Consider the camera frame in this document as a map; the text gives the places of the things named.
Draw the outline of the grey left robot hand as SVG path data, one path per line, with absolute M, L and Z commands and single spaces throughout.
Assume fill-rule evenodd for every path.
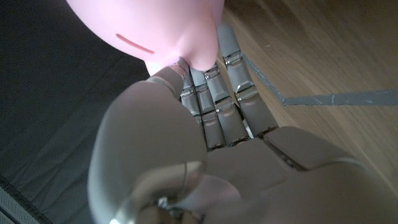
M 96 223 L 396 223 L 397 194 L 353 156 L 279 127 L 233 28 L 217 66 L 184 61 L 125 89 L 99 127 L 88 176 Z

